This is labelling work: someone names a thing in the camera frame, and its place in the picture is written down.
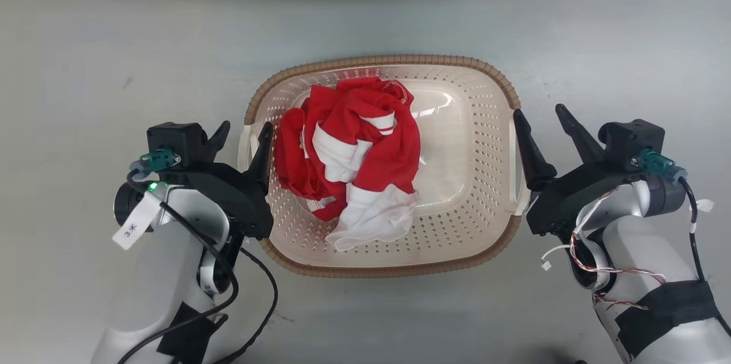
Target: basket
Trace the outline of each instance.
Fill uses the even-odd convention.
[[[280,187],[271,170],[267,202],[274,228],[261,245],[282,267],[300,275],[383,278],[474,267],[507,247],[527,203],[512,111],[520,102],[496,68],[467,57],[397,55],[357,57],[292,67],[264,83],[251,99],[238,166],[248,168],[261,125],[275,129],[300,106],[312,85],[334,86],[358,77],[400,80],[415,100],[421,135],[413,180],[417,207],[409,233],[338,252],[324,237],[337,221],[322,222],[301,198]]]

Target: basket rim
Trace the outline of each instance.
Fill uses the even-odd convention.
[[[484,73],[488,77],[492,78],[493,81],[503,91],[505,98],[507,99],[508,106],[512,109],[520,108],[520,100],[515,93],[515,88],[512,86],[510,81],[505,77],[503,73],[497,68],[483,62],[479,59],[471,57],[454,57],[444,55],[417,55],[417,54],[399,54],[399,55],[381,55],[381,56],[370,56],[370,57],[352,57],[344,59],[335,59],[332,61],[325,62],[314,62],[311,64],[298,65],[296,67],[290,67],[282,70],[259,86],[259,90],[256,91],[246,109],[246,117],[244,123],[251,125],[256,119],[256,114],[259,111],[264,97],[271,91],[275,86],[279,85],[282,81],[288,80],[289,78],[297,77],[298,75],[310,74],[310,73],[321,73],[330,70],[340,70],[343,68],[354,68],[354,67],[368,67],[373,65],[446,65],[449,67],[467,67],[472,70]],[[464,259],[454,259],[446,262],[437,263],[424,263],[423,265],[410,265],[401,267],[376,267],[376,268],[349,268],[349,267],[318,267],[313,265],[304,265],[303,263],[295,262],[282,254],[277,249],[271,240],[266,238],[262,239],[259,244],[269,257],[274,262],[281,265],[286,270],[299,275],[305,275],[308,277],[322,277],[322,278],[395,278],[395,277],[408,277],[411,275],[428,275],[436,273],[446,273],[447,271],[462,270],[464,268],[476,267],[486,263],[491,259],[495,258],[500,254],[507,245],[510,243],[512,238],[517,232],[517,228],[520,226],[521,216],[512,215],[508,221],[507,226],[502,232],[501,236],[497,239],[494,244],[488,247],[486,250],[465,257]]]

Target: connector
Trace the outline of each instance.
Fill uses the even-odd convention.
[[[640,151],[638,156],[632,158],[632,164],[650,174],[665,178],[673,184],[677,184],[680,177],[688,178],[686,169],[676,166],[673,160],[653,150]]]
[[[139,156],[138,161],[130,164],[130,170],[139,170],[138,174],[133,176],[135,181],[142,181],[149,177],[150,174],[169,169],[180,163],[180,156],[173,153],[169,148],[162,148],[154,151],[154,153]]]

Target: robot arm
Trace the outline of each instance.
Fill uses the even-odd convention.
[[[556,114],[583,161],[559,178],[515,112],[532,190],[528,226],[567,247],[577,283],[592,292],[623,362],[731,362],[731,334],[708,283],[648,220],[681,208],[686,193],[692,197],[684,169],[660,155],[665,130],[642,120],[612,122],[600,130],[601,148],[566,107],[556,106]]]
[[[198,124],[165,123],[147,131],[150,153],[131,165],[115,217],[126,226],[147,199],[161,202],[161,209],[149,226],[132,227],[146,228],[138,244],[143,248],[113,301],[93,364],[203,362],[209,338],[227,319],[217,311],[239,291],[232,269],[244,238],[266,238],[272,229],[264,200],[272,125],[264,125],[244,173],[213,162],[228,130],[224,122],[210,140]],[[133,180],[151,172],[159,182]],[[230,298],[216,306],[214,299],[229,287]]]

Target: basket handle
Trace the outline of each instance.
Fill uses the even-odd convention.
[[[523,211],[528,207],[531,191],[525,185],[525,176],[523,176],[523,166],[520,162],[520,152],[517,149],[517,138],[512,114],[510,114],[508,132],[510,148],[510,203],[512,204],[512,207],[508,210],[513,215],[523,215]]]

